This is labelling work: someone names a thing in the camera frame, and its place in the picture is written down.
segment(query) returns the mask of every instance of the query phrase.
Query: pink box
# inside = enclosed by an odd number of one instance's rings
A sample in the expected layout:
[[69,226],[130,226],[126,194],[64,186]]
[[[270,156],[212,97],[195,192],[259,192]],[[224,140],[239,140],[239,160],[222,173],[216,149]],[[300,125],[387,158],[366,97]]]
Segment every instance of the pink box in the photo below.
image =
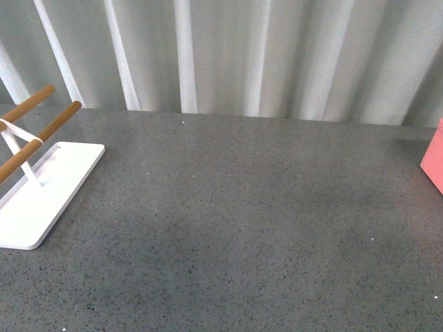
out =
[[443,118],[440,119],[420,166],[443,194]]

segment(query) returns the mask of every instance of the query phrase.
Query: white base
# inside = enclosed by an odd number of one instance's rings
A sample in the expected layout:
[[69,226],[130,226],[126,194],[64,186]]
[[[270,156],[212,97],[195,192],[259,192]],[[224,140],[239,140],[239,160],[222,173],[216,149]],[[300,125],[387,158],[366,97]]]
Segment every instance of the white base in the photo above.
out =
[[0,199],[0,247],[38,247],[105,152],[100,144],[58,142]]

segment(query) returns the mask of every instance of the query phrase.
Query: wooden rod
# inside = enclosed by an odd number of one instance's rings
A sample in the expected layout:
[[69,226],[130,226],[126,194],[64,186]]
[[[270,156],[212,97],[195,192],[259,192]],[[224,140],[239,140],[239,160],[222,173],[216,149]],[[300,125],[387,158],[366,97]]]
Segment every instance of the wooden rod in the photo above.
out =
[[2,184],[17,168],[23,165],[42,146],[39,140],[31,140],[17,154],[0,167],[0,184]]
[[73,102],[67,109],[65,109],[58,117],[54,119],[48,126],[46,126],[45,129],[42,130],[41,133],[39,133],[37,136],[43,142],[46,142],[62,125],[68,121],[71,116],[77,112],[80,107],[82,106],[82,103],[78,102],[77,100]]
[[[46,142],[62,125],[68,121],[71,116],[77,112],[82,104],[78,101],[73,102],[67,109],[65,109],[58,117],[54,119],[42,132],[38,138]],[[39,140],[31,140],[23,149],[12,156],[10,160],[0,167],[0,184],[2,184],[17,168],[23,165],[38,149],[42,146]]]
[[[47,97],[52,95],[55,91],[54,86],[47,85],[42,90],[38,91],[36,94],[30,96],[27,100],[22,102],[20,105],[11,109],[7,114],[2,116],[3,120],[8,122],[14,122],[15,120],[20,119],[26,113],[28,113],[31,109],[36,107],[38,104],[43,102]],[[6,129],[6,124],[0,122],[0,133]]]

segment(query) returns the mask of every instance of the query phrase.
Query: white curtain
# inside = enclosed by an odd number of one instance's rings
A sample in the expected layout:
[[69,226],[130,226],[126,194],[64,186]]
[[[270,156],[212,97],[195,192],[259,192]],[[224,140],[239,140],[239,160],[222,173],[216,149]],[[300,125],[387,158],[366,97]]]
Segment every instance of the white curtain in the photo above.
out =
[[443,0],[0,1],[0,102],[436,127]]

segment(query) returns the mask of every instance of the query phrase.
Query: gray countertop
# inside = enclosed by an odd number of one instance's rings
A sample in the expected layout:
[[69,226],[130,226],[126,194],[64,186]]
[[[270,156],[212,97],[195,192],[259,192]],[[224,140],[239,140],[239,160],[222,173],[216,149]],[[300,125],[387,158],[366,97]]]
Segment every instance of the gray countertop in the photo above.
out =
[[33,160],[107,150],[38,249],[0,249],[0,331],[441,331],[434,132],[82,109]]

